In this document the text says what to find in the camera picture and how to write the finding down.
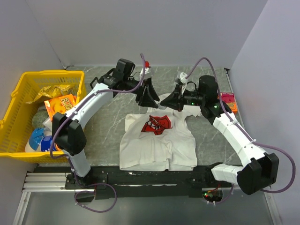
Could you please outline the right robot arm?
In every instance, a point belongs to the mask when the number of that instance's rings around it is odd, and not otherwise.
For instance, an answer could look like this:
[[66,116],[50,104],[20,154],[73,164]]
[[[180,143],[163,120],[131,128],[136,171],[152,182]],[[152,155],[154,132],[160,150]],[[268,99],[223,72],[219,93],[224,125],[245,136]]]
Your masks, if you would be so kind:
[[278,157],[254,145],[238,128],[234,113],[220,101],[216,79],[209,75],[201,76],[198,88],[188,91],[186,76],[185,73],[178,74],[174,91],[160,104],[179,112],[186,105],[198,106],[203,117],[225,137],[242,163],[241,166],[210,165],[210,172],[205,174],[206,184],[210,187],[221,181],[236,184],[247,195],[274,184],[278,174]]

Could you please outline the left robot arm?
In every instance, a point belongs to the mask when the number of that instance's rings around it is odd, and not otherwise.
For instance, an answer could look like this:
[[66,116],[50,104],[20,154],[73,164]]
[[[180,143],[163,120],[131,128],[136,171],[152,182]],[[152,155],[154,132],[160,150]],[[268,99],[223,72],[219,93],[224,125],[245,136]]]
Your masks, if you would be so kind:
[[81,188],[92,185],[92,168],[84,148],[87,143],[84,128],[94,114],[118,93],[133,93],[141,107],[158,108],[159,97],[152,85],[153,71],[149,62],[142,61],[139,80],[132,73],[135,64],[119,59],[116,67],[90,83],[91,92],[65,113],[57,112],[52,118],[52,146],[57,145],[68,159],[71,173]]

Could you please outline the white Coca-Cola t-shirt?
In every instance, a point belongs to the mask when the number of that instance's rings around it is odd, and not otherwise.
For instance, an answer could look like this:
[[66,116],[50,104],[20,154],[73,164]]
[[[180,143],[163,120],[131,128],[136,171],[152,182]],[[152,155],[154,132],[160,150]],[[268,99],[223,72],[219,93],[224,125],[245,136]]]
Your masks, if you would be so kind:
[[127,114],[120,142],[119,168],[123,171],[191,171],[197,166],[196,141],[186,118],[201,116],[198,106],[148,108]]

